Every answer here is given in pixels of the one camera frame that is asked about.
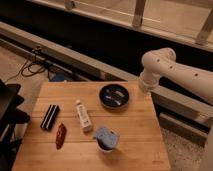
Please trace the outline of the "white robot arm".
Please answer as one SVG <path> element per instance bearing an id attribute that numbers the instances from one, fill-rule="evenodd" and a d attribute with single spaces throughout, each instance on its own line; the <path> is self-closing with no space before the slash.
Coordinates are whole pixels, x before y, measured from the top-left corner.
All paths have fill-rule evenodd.
<path id="1" fill-rule="evenodd" d="M 143 92 L 154 90 L 161 77 L 165 77 L 213 105 L 213 72 L 176 62 L 176 53 L 171 48 L 146 52 L 141 59 L 143 71 L 138 82 Z M 213 171 L 213 126 L 199 171 Z"/>

